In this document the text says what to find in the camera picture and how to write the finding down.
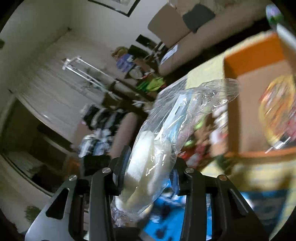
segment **wall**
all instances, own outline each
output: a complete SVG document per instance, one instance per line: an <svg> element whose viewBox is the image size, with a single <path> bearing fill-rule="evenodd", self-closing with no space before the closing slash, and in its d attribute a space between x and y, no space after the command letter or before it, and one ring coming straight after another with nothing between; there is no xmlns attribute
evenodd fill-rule
<svg viewBox="0 0 296 241"><path fill-rule="evenodd" d="M15 73L42 49L67 31L71 0L25 0L12 14L0 38L5 46L0 50L0 112L7 99L7 88Z"/></svg>
<svg viewBox="0 0 296 241"><path fill-rule="evenodd" d="M112 9L87 0L73 0L71 28L74 32L115 49L131 44L143 48L135 40L142 34L159 42L147 26L167 0L141 0L128 18Z"/></svg>

